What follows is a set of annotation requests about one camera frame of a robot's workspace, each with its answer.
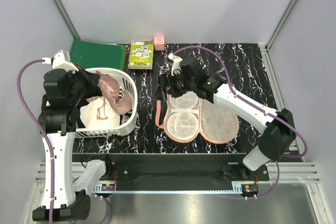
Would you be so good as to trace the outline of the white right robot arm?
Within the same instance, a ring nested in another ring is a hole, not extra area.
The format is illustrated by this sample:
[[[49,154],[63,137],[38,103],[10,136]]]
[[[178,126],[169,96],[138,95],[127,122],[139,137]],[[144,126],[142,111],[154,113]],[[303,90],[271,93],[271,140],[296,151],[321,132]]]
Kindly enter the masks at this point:
[[[214,144],[228,143],[237,136],[242,118],[261,134],[261,140],[241,161],[239,176],[250,180],[261,166],[281,159],[296,138],[290,111],[254,101],[217,73],[208,75],[199,60],[175,55],[170,60],[172,69],[159,75],[154,95],[155,123],[170,139],[189,143],[201,135]]]

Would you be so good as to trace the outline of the pink mesh bra laundry bag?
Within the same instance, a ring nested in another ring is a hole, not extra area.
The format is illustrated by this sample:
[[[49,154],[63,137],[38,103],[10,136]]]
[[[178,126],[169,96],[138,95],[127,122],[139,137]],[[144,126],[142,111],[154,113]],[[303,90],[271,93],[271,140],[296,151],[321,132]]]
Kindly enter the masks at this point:
[[[155,124],[178,142],[189,143],[201,135],[214,144],[226,144],[239,132],[239,119],[231,110],[187,92],[179,98],[167,96],[167,110],[160,123],[161,101],[156,102]]]

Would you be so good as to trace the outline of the pink satin bra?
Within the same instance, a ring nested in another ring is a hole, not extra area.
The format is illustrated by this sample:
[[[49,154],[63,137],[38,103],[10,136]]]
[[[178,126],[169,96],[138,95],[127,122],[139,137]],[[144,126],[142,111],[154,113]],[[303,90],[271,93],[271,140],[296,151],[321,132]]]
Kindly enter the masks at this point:
[[[132,99],[127,90],[119,85],[119,82],[108,74],[96,71],[100,76],[98,87],[102,97],[107,100],[111,108],[119,115],[125,115],[132,109]]]

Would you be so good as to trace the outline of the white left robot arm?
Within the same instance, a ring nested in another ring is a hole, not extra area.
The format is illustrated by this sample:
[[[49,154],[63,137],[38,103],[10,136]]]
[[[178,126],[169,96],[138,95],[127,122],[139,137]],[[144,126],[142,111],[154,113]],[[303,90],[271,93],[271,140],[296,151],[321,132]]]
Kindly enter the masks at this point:
[[[78,221],[88,218],[90,194],[101,178],[113,175],[112,165],[89,162],[84,173],[72,177],[72,147],[80,118],[78,104],[96,91],[100,76],[80,66],[74,70],[53,69],[44,75],[45,94],[38,117],[46,154],[45,194],[32,212],[33,221]]]

